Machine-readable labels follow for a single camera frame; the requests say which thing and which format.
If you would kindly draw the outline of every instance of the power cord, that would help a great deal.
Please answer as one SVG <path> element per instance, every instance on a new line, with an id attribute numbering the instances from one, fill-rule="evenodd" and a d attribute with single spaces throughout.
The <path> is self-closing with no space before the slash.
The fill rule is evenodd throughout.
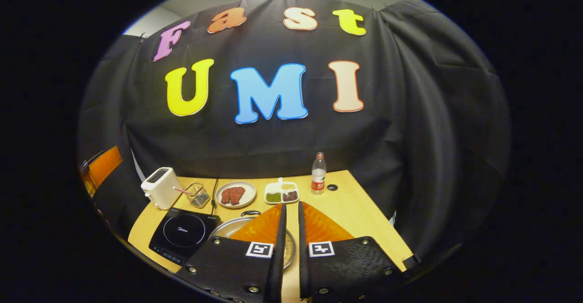
<path id="1" fill-rule="evenodd" d="M 213 215 L 213 212 L 215 211 L 215 190 L 217 190 L 217 185 L 219 184 L 219 179 L 217 179 L 215 181 L 215 187 L 213 188 L 213 198 L 210 201 L 210 205 L 212 205 L 213 207 L 210 209 L 210 215 Z"/>

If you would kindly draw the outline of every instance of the toaster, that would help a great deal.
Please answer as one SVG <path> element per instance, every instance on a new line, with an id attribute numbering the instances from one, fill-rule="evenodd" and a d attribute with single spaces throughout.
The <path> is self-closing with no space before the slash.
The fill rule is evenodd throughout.
<path id="1" fill-rule="evenodd" d="M 179 179 L 172 168 L 159 168 L 142 182 L 144 195 L 161 210 L 168 210 L 179 198 L 181 192 L 173 189 L 182 189 Z"/>

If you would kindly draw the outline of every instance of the wire basket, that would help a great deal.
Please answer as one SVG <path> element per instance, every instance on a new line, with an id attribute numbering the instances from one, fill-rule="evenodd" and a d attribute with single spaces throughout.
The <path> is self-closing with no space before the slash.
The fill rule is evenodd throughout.
<path id="1" fill-rule="evenodd" d="M 186 195 L 186 197 L 192 206 L 196 208 L 203 208 L 210 200 L 209 194 L 206 192 L 202 183 L 193 182 L 185 189 L 185 191 L 190 193 L 190 195 Z"/>

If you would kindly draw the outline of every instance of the water bottle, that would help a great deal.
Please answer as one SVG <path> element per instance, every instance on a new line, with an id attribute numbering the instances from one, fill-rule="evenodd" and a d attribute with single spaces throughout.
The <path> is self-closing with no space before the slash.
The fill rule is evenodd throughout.
<path id="1" fill-rule="evenodd" d="M 312 164 L 312 193 L 320 195 L 324 192 L 324 176 L 326 175 L 326 162 L 324 153 L 318 152 L 316 160 Z"/>

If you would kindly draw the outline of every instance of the letter m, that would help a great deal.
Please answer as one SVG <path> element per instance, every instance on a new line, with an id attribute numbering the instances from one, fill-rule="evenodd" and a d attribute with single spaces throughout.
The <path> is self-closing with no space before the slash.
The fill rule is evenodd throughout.
<path id="1" fill-rule="evenodd" d="M 252 102 L 255 102 L 261 115 L 269 120 L 278 99 L 281 100 L 278 118 L 305 118 L 308 115 L 302 103 L 302 74 L 305 71 L 306 67 L 302 64 L 284 64 L 277 70 L 270 86 L 253 67 L 233 71 L 231 79 L 236 81 L 239 91 L 239 114 L 235 116 L 235 122 L 245 124 L 258 120 L 259 115 L 253 111 Z"/>

